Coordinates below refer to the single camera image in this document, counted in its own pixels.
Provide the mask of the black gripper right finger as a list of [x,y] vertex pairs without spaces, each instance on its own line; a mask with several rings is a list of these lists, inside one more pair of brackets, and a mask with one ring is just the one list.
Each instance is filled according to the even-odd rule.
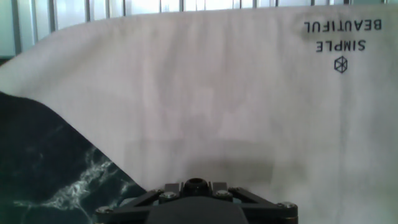
[[240,207],[248,223],[298,224],[298,206],[292,202],[272,203],[242,187],[226,182],[212,183],[212,197]]

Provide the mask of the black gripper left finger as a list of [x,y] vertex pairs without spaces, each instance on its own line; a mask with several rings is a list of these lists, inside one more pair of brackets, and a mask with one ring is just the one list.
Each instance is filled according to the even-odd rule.
[[127,198],[118,207],[99,207],[93,214],[93,223],[99,224],[140,224],[145,223],[156,205],[180,197],[180,184],[165,184],[162,189],[150,190],[136,197]]

